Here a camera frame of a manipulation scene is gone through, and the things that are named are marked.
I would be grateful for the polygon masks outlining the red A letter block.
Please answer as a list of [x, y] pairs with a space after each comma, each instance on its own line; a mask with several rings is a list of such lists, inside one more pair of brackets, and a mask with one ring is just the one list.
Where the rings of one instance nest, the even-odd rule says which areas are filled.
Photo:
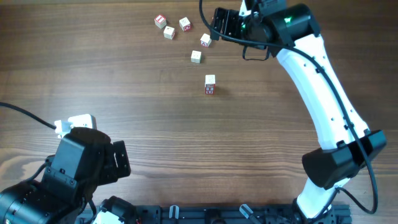
[[211, 37], [208, 34], [203, 34], [200, 39], [200, 44], [204, 47], [209, 47], [211, 44]]

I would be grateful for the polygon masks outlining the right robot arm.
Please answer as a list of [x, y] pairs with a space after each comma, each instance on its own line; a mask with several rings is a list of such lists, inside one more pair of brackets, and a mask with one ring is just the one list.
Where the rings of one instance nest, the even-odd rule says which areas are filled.
[[372, 160], [386, 146], [350, 103], [328, 59], [320, 26], [305, 4], [243, 1], [239, 10], [219, 7], [206, 23], [212, 40], [226, 40], [274, 57], [289, 74], [315, 126], [320, 147], [302, 157], [308, 177], [294, 200], [291, 223], [341, 223], [333, 201], [362, 169], [369, 174], [373, 205], [379, 203]]

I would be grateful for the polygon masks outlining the pretzel block red side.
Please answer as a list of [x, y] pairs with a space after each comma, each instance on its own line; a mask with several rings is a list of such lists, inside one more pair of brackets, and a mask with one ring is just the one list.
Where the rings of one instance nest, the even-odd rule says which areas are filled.
[[205, 84], [214, 85], [216, 83], [215, 75], [205, 75]]

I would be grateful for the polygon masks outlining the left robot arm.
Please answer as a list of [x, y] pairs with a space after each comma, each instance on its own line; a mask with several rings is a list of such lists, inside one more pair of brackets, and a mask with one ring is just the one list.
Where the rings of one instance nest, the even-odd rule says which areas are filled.
[[124, 141], [101, 131], [73, 128], [37, 174], [1, 192], [1, 223], [73, 223], [101, 185], [130, 175]]

